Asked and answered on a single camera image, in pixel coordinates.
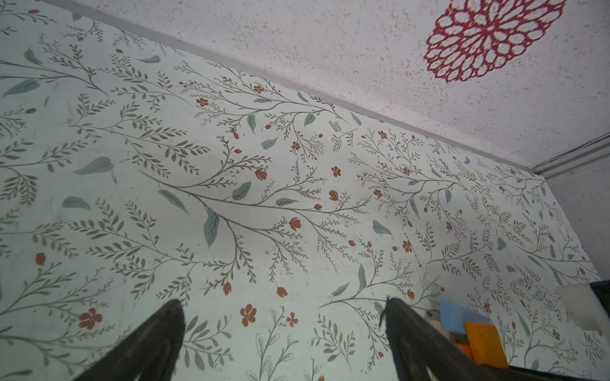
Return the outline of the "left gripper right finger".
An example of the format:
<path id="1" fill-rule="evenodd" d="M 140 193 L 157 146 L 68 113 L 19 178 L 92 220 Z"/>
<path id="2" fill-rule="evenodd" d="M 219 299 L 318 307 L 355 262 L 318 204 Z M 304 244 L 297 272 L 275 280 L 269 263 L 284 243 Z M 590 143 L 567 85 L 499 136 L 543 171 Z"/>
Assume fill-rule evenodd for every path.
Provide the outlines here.
<path id="1" fill-rule="evenodd" d="M 381 321 L 399 380 L 497 380 L 399 298 L 388 298 Z"/>

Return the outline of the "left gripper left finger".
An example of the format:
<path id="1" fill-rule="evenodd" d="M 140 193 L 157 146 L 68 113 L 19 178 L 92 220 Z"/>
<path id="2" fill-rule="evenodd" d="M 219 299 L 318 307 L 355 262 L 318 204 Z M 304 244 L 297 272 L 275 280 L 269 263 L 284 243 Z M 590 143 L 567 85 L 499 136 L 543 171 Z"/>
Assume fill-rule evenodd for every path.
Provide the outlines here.
<path id="1" fill-rule="evenodd" d="M 181 302 L 172 299 L 77 380 L 170 380 L 185 334 Z"/>

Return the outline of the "green rectangular block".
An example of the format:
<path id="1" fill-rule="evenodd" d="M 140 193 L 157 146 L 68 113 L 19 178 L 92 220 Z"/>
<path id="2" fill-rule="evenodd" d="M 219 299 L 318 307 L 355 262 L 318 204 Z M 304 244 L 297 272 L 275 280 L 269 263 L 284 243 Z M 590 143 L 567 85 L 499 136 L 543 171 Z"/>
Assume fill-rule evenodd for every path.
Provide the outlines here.
<path id="1" fill-rule="evenodd" d="M 469 340 L 466 336 L 462 336 L 462 335 L 456 335 L 455 336 L 455 341 L 457 344 L 463 344 L 463 345 L 469 345 Z"/>

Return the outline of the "natural wood rectangular block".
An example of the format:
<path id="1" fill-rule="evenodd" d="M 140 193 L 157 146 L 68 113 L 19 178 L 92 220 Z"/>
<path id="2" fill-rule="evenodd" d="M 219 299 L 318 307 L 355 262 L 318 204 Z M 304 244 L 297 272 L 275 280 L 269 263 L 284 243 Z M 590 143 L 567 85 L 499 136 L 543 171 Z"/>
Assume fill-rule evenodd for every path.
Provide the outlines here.
<path id="1" fill-rule="evenodd" d="M 450 331 L 444 329 L 442 327 L 442 324 L 440 321 L 438 320 L 434 320 L 434 319 L 427 319 L 427 322 L 437 331 L 439 332 L 444 338 L 446 338 L 449 342 L 454 343 L 455 342 L 455 335 L 453 333 L 451 333 Z"/>

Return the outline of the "red rectangular block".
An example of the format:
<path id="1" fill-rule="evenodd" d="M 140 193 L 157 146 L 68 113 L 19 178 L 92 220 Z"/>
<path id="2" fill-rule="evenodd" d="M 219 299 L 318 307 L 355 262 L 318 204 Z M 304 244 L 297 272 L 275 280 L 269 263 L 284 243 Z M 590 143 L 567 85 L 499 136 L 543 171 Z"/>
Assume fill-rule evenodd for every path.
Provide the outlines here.
<path id="1" fill-rule="evenodd" d="M 468 344 L 459 344 L 455 343 L 454 346 L 460 350 L 465 356 L 467 356 L 470 360 L 473 360 L 473 352 L 471 347 Z"/>

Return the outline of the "orange rectangular block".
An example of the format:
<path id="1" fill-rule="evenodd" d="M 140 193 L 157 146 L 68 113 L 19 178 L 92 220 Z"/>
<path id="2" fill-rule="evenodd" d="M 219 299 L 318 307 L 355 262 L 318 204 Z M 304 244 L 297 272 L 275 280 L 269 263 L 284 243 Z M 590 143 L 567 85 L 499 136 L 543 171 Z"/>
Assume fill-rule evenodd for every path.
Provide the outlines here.
<path id="1" fill-rule="evenodd" d="M 465 331 L 476 364 L 509 369 L 503 345 L 494 325 L 465 323 Z"/>

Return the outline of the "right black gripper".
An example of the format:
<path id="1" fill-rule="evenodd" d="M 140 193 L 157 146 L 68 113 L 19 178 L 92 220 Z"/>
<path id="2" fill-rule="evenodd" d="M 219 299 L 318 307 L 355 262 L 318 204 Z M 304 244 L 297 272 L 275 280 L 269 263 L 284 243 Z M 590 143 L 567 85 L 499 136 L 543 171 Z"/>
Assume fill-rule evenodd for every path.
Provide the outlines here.
<path id="1" fill-rule="evenodd" d="M 485 367 L 494 376 L 501 380 L 510 381 L 590 381 L 582 377 L 564 376 L 549 372 L 535 371 L 525 368 L 494 368 L 486 365 Z"/>

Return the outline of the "light blue rectangular block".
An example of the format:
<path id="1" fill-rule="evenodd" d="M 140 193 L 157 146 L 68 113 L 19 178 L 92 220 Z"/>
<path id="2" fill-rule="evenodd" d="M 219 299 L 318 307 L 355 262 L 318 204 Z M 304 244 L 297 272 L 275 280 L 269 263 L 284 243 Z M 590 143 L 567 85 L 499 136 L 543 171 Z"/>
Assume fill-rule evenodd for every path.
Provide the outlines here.
<path id="1" fill-rule="evenodd" d="M 444 330 L 462 336 L 466 335 L 466 323 L 492 324 L 488 317 L 451 301 L 441 301 L 440 317 Z"/>

